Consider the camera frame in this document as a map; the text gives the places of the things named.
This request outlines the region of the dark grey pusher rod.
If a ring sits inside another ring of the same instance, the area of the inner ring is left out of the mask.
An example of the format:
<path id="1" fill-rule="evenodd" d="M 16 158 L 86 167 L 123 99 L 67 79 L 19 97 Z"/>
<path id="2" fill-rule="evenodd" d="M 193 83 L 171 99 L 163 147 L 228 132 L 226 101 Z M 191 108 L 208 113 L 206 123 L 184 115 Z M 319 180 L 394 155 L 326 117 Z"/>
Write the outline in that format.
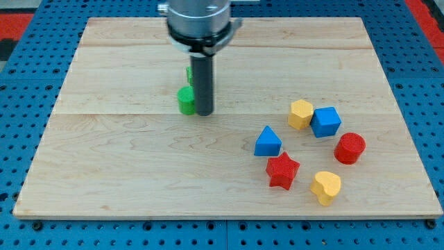
<path id="1" fill-rule="evenodd" d="M 214 110 L 214 84 L 212 57 L 190 57 L 194 89 L 195 111 L 208 116 Z"/>

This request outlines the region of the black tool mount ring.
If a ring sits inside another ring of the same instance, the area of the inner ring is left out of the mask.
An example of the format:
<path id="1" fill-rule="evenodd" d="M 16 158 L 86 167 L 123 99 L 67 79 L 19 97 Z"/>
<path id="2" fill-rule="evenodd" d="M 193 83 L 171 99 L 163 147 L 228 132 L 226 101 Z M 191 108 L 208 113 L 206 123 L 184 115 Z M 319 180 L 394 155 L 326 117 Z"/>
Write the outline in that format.
<path id="1" fill-rule="evenodd" d="M 233 39 L 235 33 L 242 27 L 243 18 L 238 17 L 228 24 L 218 33 L 207 37 L 187 37 L 175 31 L 167 22 L 169 39 L 172 45 L 183 53 L 188 53 L 194 57 L 212 57 L 226 47 Z"/>

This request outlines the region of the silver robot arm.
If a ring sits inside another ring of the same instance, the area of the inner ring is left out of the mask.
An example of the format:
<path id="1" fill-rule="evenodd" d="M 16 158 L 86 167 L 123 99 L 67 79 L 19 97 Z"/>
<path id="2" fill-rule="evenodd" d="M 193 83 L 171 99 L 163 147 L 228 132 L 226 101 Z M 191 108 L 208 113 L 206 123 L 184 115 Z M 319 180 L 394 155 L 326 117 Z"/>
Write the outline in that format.
<path id="1" fill-rule="evenodd" d="M 229 0 L 166 0 L 157 5 L 166 17 L 171 43 L 190 58 L 195 111 L 214 111 L 213 57 L 233 39 L 243 19 L 231 20 Z"/>

